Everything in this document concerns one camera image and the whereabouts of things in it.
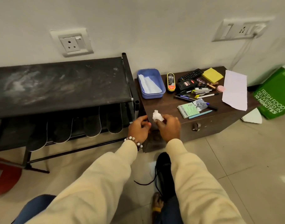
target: beige shirt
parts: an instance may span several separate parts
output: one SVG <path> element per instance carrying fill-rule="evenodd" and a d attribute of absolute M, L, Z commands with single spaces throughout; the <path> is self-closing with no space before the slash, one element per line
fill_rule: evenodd
<path fill-rule="evenodd" d="M 171 173 L 185 224 L 245 224 L 204 162 L 187 152 L 182 141 L 171 140 L 166 151 L 171 158 Z M 110 223 L 136 156 L 137 147 L 130 140 L 115 153 L 105 153 L 27 224 Z"/>

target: pink compact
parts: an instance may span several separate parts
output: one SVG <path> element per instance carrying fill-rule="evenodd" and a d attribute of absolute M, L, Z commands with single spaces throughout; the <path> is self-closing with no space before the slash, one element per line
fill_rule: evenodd
<path fill-rule="evenodd" d="M 223 86 L 218 86 L 216 87 L 216 91 L 219 92 L 219 93 L 222 93 L 226 88 L 223 87 Z"/>

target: left hand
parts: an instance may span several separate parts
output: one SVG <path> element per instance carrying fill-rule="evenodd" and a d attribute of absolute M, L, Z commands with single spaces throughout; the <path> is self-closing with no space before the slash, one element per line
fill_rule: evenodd
<path fill-rule="evenodd" d="M 134 120 L 128 128 L 128 137 L 135 137 L 136 140 L 138 140 L 140 143 L 143 143 L 147 139 L 149 129 L 152 126 L 150 122 L 144 121 L 147 118 L 148 116 L 145 115 Z"/>

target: wooden cabinet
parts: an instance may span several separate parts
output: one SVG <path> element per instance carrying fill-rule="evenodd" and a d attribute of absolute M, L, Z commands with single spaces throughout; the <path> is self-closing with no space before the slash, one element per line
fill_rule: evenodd
<path fill-rule="evenodd" d="M 225 75 L 225 67 L 214 67 L 214 69 L 220 74 Z M 178 80 L 179 77 L 188 73 L 189 72 L 176 73 L 175 79 Z M 162 75 L 161 77 L 163 79 L 163 82 L 166 84 L 166 75 Z M 223 85 L 223 82 L 224 78 L 219 81 L 219 85 Z M 158 150 L 164 148 L 166 145 L 159 134 L 159 130 L 157 129 L 156 124 L 153 122 L 152 116 L 154 110 L 158 110 L 158 112 L 162 114 L 170 114 L 179 118 L 181 123 L 181 133 L 185 132 L 185 137 L 183 137 L 185 138 L 183 142 L 185 142 L 188 140 L 194 140 L 197 138 L 219 133 L 260 105 L 259 102 L 257 102 L 256 99 L 253 98 L 250 93 L 248 93 L 248 109 L 246 111 L 240 111 L 222 102 L 221 94 L 219 96 L 204 98 L 204 100 L 206 102 L 209 102 L 210 105 L 217 107 L 218 111 L 213 111 L 211 113 L 193 119 L 184 119 L 177 107 L 188 102 L 174 98 L 175 93 L 165 93 L 162 98 L 144 99 L 141 96 L 141 91 L 137 79 L 135 80 L 135 84 L 137 86 L 138 94 L 141 100 L 140 115 L 148 115 L 148 120 L 152 123 L 152 132 L 144 143 L 144 152 Z"/>

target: white switch plate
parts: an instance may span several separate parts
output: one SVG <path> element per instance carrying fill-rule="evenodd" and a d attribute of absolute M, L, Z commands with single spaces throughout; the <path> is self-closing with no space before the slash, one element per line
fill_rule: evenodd
<path fill-rule="evenodd" d="M 64 57 L 94 53 L 88 33 L 85 28 L 77 28 L 77 29 L 69 29 L 61 31 L 51 30 L 50 34 L 54 41 L 55 46 Z M 66 49 L 64 47 L 66 44 L 65 42 L 69 41 L 65 38 L 69 38 L 71 43 L 73 42 L 74 45 L 70 46 L 70 48 L 73 49 L 73 51 L 69 51 L 69 48 Z"/>
<path fill-rule="evenodd" d="M 272 20 L 274 20 L 274 17 L 224 19 L 213 41 L 250 39 L 253 37 L 253 32 L 259 28 L 259 26 L 266 25 L 256 36 L 256 38 L 261 37 Z"/>
<path fill-rule="evenodd" d="M 63 44 L 63 47 L 67 52 L 74 52 L 79 51 L 80 48 L 76 42 L 75 37 L 65 37 L 60 39 L 61 43 Z"/>

